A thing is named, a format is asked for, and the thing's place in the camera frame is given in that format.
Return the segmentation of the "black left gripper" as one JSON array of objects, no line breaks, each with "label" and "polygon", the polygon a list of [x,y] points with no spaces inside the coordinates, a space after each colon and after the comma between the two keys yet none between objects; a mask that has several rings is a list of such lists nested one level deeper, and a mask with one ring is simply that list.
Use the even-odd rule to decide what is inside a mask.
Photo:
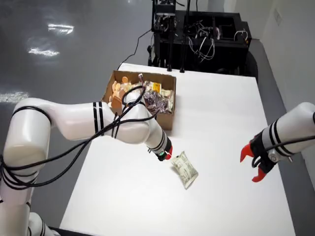
[{"label": "black left gripper", "polygon": [[171,158],[173,147],[171,146],[169,150],[160,154],[157,154],[157,158],[159,161],[169,160]]}]

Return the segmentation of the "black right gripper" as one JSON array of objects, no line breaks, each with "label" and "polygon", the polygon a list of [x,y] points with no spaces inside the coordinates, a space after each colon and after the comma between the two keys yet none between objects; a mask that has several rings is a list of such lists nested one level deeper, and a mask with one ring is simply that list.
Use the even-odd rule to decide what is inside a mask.
[{"label": "black right gripper", "polygon": [[277,164],[277,162],[274,162],[269,158],[263,145],[262,134],[255,135],[250,143],[242,148],[240,162],[242,162],[247,156],[252,157],[252,154],[254,155],[252,167],[258,167],[258,174],[252,178],[252,182],[260,182]]}]

